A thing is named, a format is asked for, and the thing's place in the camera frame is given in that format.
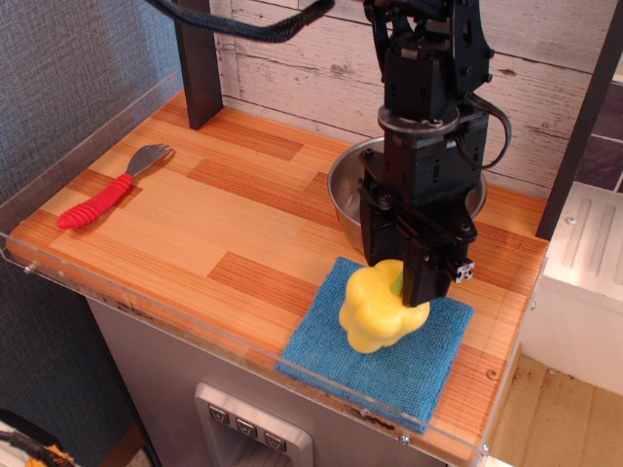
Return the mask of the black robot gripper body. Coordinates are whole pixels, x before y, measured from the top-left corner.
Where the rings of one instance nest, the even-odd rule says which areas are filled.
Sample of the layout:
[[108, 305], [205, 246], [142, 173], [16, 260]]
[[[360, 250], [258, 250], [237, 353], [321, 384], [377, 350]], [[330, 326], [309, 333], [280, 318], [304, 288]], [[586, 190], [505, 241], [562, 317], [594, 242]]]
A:
[[479, 184], [489, 117], [461, 104], [432, 120], [400, 117], [386, 107], [378, 114], [384, 150], [362, 152], [360, 188], [392, 204], [405, 242], [455, 241], [462, 256], [461, 279], [472, 277], [468, 248], [476, 231], [466, 198]]

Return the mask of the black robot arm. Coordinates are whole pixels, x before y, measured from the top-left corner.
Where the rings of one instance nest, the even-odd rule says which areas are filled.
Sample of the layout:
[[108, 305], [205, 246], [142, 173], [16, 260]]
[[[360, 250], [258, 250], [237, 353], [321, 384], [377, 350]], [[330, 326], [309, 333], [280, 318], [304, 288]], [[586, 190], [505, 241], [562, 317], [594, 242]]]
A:
[[359, 159], [366, 261], [403, 264], [402, 300], [444, 297], [468, 277], [477, 231], [466, 206], [483, 170], [491, 109], [476, 91], [492, 49], [475, 1], [368, 1], [384, 83], [384, 145]]

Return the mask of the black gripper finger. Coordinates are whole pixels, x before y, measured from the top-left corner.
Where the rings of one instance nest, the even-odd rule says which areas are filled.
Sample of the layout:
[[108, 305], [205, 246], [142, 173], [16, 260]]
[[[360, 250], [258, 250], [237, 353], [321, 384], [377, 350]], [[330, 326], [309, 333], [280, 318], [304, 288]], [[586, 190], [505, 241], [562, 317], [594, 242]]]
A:
[[369, 266], [382, 260], [404, 259], [405, 237], [396, 226], [392, 204], [366, 187], [360, 188], [360, 224]]
[[450, 285], [461, 279], [462, 256], [455, 241], [443, 244], [411, 237], [403, 258], [403, 304], [418, 306], [447, 295]]

